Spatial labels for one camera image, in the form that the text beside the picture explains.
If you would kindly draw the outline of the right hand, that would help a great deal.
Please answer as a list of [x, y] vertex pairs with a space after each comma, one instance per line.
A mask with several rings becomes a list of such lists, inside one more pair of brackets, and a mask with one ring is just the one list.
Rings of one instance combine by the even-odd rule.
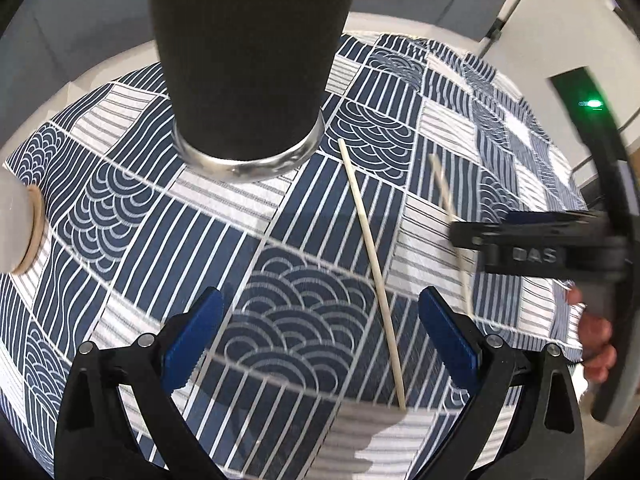
[[606, 318], [582, 311], [577, 335], [582, 344], [582, 367], [588, 382], [602, 385], [617, 361], [616, 349], [611, 344], [612, 324]]

